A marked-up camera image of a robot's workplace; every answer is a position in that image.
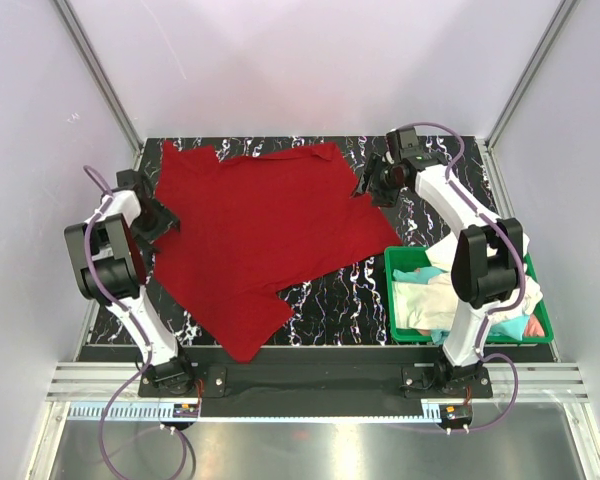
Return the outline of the red t shirt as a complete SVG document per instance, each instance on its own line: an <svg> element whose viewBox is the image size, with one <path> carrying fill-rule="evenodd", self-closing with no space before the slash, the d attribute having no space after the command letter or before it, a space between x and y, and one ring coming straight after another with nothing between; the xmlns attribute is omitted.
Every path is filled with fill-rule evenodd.
<svg viewBox="0 0 600 480"><path fill-rule="evenodd" d="M179 219L158 240L154 280L238 362L291 317L279 297L400 240L339 147L219 159L162 148L158 200Z"/></svg>

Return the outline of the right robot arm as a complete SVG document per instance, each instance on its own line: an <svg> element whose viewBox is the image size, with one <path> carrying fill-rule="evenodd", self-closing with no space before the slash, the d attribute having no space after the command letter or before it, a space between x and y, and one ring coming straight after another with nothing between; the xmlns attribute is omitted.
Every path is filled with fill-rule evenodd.
<svg viewBox="0 0 600 480"><path fill-rule="evenodd" d="M455 176L451 162L425 151L415 125L393 129L385 139L386 152L369 157L352 194L370 194L373 205L392 207L409 189L436 210L455 236L451 282L458 307L428 376L430 388L443 395L464 394L484 371L484 344L493 315L517 307L524 298L523 227L476 200Z"/></svg>

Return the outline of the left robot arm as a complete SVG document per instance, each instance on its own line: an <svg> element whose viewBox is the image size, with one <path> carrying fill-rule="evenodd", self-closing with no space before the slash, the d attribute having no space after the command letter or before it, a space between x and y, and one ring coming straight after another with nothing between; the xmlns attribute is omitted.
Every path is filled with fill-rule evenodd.
<svg viewBox="0 0 600 480"><path fill-rule="evenodd" d="M101 192L94 212L64 230L74 277L83 297L114 315L140 351L141 381L160 393L183 396L196 372L179 340L160 319L147 293L144 254L180 220L155 196L146 175L128 169L110 186L93 167L83 171Z"/></svg>

